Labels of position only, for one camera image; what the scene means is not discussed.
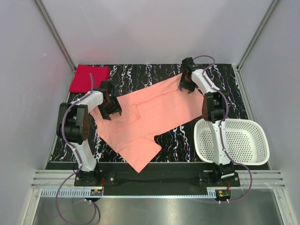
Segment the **salmon pink t shirt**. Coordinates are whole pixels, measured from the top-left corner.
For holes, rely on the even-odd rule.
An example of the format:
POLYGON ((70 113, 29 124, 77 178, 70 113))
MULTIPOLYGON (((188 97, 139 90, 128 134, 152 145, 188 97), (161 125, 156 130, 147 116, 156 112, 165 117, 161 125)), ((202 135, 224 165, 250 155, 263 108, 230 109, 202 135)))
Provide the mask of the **salmon pink t shirt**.
POLYGON ((154 137, 202 115, 204 97, 178 88, 180 75, 117 98, 122 113, 104 120, 100 110, 91 115, 101 137, 138 173, 160 152, 154 137))

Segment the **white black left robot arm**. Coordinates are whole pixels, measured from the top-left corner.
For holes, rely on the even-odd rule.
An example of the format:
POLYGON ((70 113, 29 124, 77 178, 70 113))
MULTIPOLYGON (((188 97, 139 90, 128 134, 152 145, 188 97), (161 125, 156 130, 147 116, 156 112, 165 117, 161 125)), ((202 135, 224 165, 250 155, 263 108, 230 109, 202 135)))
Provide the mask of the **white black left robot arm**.
POLYGON ((101 174, 95 170, 97 163, 88 143, 89 114, 93 109, 98 109, 104 120, 110 120, 111 114, 122 113, 116 96, 112 96, 108 91, 88 91, 76 101, 60 104, 56 134, 74 153, 79 170, 86 172, 85 180, 95 186, 101 181, 101 174))

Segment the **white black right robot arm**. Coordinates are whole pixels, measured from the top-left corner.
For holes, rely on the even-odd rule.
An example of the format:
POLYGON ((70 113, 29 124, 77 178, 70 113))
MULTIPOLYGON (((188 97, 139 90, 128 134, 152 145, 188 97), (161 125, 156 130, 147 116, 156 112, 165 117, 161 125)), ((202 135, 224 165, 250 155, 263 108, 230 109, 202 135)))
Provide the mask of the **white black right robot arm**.
POLYGON ((161 150, 154 137, 202 116, 213 136, 214 183, 234 175, 226 154, 228 104, 205 70, 188 67, 181 75, 117 98, 122 115, 97 120, 98 135, 137 172, 161 150))

